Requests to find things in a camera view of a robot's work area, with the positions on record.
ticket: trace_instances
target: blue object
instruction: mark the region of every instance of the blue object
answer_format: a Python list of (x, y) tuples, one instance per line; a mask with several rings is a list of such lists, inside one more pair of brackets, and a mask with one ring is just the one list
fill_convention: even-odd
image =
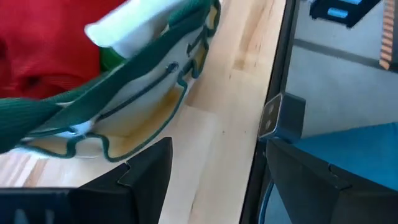
[(359, 4), (361, 3), (362, 0), (340, 0), (340, 1), (347, 2), (350, 4)]
[(348, 16), (348, 12), (346, 10), (329, 8), (328, 15), (344, 19)]
[(323, 134), (295, 147), (342, 169), (398, 190), (398, 123)]
[(282, 138), (297, 142), (301, 138), (305, 112), (305, 100), (290, 93), (279, 93), (262, 109), (258, 139), (266, 142)]

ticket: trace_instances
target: light wood surface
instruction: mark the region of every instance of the light wood surface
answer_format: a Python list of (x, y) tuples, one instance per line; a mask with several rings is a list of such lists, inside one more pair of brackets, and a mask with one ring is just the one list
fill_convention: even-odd
[[(172, 176), (160, 223), (239, 223), (285, 0), (224, 0), (203, 75), (172, 136)], [(119, 163), (0, 156), (0, 187), (79, 186)]]

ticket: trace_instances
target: red fabric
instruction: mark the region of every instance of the red fabric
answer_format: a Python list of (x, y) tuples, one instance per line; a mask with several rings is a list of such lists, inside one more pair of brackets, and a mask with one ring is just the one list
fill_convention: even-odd
[(124, 0), (0, 0), (0, 98), (46, 98), (100, 74), (84, 33)]

